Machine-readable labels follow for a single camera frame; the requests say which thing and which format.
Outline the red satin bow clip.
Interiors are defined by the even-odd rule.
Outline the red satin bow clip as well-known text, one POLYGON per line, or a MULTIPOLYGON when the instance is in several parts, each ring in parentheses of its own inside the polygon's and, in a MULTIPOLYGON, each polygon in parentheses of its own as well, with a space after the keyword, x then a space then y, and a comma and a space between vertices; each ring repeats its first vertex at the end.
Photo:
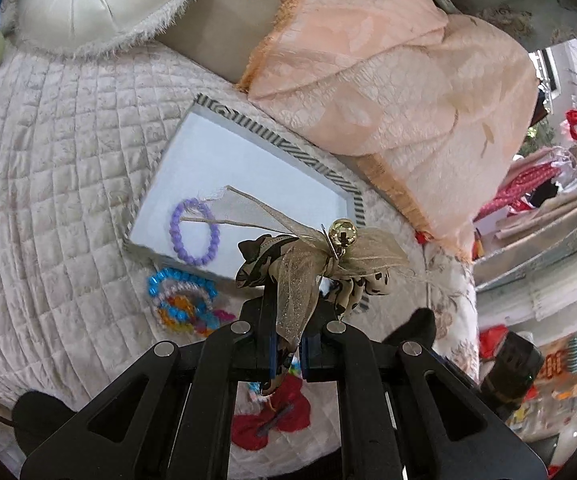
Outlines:
POLYGON ((310 426, 311 404, 301 392, 303 381, 288 374, 257 414, 233 416, 231 441, 246 451, 269 444, 272 431, 292 434, 310 426))

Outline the leopard print burlap bow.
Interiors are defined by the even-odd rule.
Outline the leopard print burlap bow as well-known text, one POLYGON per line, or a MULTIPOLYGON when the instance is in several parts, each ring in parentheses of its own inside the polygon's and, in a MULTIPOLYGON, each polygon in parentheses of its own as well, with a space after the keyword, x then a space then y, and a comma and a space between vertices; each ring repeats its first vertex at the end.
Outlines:
POLYGON ((329 231, 316 230, 232 186, 206 202, 182 202, 172 225, 179 229, 183 223, 206 223, 214 234, 223 226, 262 232, 238 245, 244 263, 235 281, 240 287, 276 285, 276 333, 291 352, 317 307, 324 280, 333 282, 328 296, 334 306, 347 313, 365 295, 388 295, 394 276, 415 275, 388 232, 346 219, 336 220, 329 231))

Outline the black velvet bow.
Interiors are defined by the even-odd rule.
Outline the black velvet bow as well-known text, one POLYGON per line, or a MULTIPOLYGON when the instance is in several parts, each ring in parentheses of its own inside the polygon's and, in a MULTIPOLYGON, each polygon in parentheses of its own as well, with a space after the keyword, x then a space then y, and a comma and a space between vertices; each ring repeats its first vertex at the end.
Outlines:
POLYGON ((436 318, 433 310, 428 308, 416 309, 405 322, 388 335, 384 344, 397 347, 406 341, 417 341, 423 347, 430 349, 433 347, 437 335, 436 318))

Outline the striped black white tray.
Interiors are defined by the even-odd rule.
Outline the striped black white tray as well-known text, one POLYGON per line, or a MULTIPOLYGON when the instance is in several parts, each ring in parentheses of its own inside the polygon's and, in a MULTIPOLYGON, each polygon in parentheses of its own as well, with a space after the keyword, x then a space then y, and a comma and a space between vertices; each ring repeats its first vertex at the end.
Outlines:
POLYGON ((340 218, 356 226, 365 223, 357 185, 284 136, 200 94, 126 214, 126 251, 157 268, 173 266, 209 280, 233 281, 244 262, 238 245, 267 233, 262 222, 242 212, 235 226, 221 226, 217 255, 201 266, 178 257, 170 234, 174 209, 183 200, 199 200, 216 218, 226 218, 221 198, 228 188, 316 231, 340 218))

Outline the quilted beige bedspread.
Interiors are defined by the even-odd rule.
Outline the quilted beige bedspread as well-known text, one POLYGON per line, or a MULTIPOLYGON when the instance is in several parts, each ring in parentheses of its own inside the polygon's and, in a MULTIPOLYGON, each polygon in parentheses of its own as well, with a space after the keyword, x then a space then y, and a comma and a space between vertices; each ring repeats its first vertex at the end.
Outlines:
MULTIPOLYGON (((416 308, 436 314, 433 350, 479 382, 471 266, 423 248, 401 214, 333 155, 256 110, 232 84, 158 42, 113 58, 60 60, 8 45, 0 67, 0 413, 30 390, 80 410, 164 338, 146 299, 154 269, 121 247, 127 207, 198 93, 323 162, 362 193, 368 226, 392 232, 427 283, 398 280, 346 320, 382 340, 416 308)), ((288 474, 334 452, 334 384, 305 384, 311 425, 233 446, 229 479, 288 474)))

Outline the peach fringed blanket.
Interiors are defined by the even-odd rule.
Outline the peach fringed blanket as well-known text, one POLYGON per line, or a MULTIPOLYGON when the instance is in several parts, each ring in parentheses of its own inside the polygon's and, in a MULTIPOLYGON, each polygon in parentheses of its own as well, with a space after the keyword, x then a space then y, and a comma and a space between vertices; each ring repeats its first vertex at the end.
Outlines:
POLYGON ((517 41, 433 0, 282 0, 240 87, 463 260, 538 97, 517 41))

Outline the beige upholstered headboard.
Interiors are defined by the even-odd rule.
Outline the beige upholstered headboard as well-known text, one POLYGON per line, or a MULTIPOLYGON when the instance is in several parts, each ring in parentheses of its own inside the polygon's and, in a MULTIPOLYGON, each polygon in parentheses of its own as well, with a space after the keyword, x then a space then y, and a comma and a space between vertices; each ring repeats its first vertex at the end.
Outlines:
POLYGON ((194 0, 158 40, 223 79, 241 79, 281 0, 194 0))

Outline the round white satin cushion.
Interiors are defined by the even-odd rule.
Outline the round white satin cushion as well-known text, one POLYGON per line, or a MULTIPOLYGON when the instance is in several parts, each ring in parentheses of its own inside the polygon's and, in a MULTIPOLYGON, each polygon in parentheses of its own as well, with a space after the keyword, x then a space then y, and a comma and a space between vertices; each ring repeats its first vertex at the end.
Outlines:
POLYGON ((193 0, 18 0, 21 44, 55 55, 92 58, 163 32, 193 0))

